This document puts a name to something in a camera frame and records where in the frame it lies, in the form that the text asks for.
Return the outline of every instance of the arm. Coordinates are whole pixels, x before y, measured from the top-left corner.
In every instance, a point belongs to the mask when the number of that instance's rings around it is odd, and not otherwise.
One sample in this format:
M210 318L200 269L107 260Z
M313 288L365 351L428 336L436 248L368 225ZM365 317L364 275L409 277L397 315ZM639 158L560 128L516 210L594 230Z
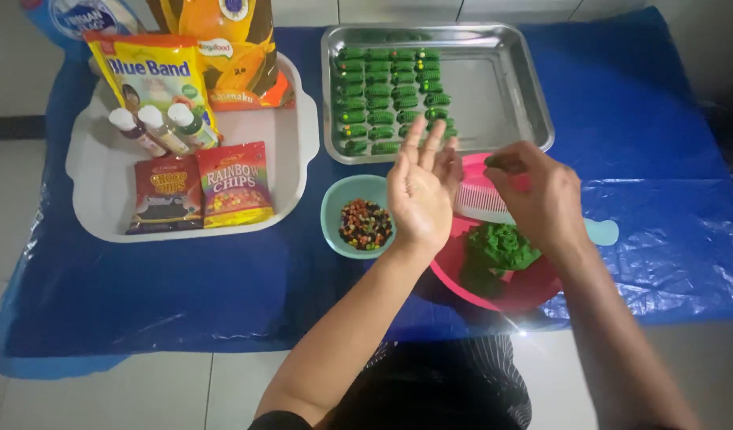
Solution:
M531 177L531 189L519 192L505 171L485 172L518 229L558 271L600 425L698 429L695 414L640 331L587 236L576 174L528 142L511 145L494 158L500 158L498 166L513 165L512 159L518 159Z
M283 410L316 425L345 395L380 345L417 279L451 229L451 201L461 163L452 139L436 157L445 122L422 150L421 116L388 174L388 206L396 238L364 277L298 342L260 400L255 418Z

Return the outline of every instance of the hand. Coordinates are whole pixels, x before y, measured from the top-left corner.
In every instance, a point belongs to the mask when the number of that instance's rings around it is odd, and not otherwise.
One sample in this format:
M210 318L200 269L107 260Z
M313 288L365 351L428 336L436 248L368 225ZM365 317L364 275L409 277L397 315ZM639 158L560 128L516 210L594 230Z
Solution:
M393 246L409 247L410 252L426 253L432 259L449 238L462 161L454 137L437 153L446 130L444 121L433 124L425 145L418 149L427 124L419 115L401 145L396 165L388 173L388 208L396 223Z
M519 187L513 186L512 177L499 168L487 168L483 174L505 200L518 230L544 255L560 263L578 252L596 251L584 226L581 182L576 172L531 142L514 143L492 157L503 168L521 164L528 172L531 186L527 191L515 190Z

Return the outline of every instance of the white bottle cap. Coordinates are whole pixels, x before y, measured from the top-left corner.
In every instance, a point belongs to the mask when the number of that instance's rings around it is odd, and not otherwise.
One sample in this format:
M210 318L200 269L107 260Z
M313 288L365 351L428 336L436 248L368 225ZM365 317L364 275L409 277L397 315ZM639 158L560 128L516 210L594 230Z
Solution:
M183 103L173 103L168 109L168 116L181 127L187 127L194 122L194 114Z
M158 129L165 124L162 120L162 112L152 105L143 106L138 111L138 119L152 129Z
M117 108L110 112L109 122L114 124L115 127L119 128L123 132L130 132L137 126L136 119L133 118L133 114L125 108Z

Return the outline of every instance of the light blue bowl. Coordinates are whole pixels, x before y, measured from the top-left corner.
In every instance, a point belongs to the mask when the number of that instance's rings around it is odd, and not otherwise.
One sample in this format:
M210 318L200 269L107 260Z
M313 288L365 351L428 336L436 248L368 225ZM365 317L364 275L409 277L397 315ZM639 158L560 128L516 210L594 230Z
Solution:
M335 182L327 190L322 200L322 233L329 246L342 256L360 260L376 259L396 238L396 225L393 223L393 234L390 235L385 246L381 246L380 249L359 251L345 243L339 233L340 211L346 203L358 198L371 200L379 204L381 208L387 209L388 188L385 178L373 174L357 174Z

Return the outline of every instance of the blue tablecloth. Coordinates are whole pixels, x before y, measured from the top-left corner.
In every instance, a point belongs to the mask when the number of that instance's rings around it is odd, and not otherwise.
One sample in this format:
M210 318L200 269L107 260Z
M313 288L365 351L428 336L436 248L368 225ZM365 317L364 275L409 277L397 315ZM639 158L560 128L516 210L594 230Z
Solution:
M555 125L549 154L583 180L585 217L616 220L601 253L643 323L733 318L733 183L653 8L589 24L523 26ZM321 28L277 28L278 49L321 108ZM319 151L302 200L256 233L119 244L87 233L64 161L94 76L67 61L47 109L48 154L33 234L0 308L0 372L84 374L124 354L289 348L362 275L322 238L318 208L334 181L385 174ZM426 272L388 337L465 337L568 326L562 295L502 318ZM107 356L34 360L17 357Z

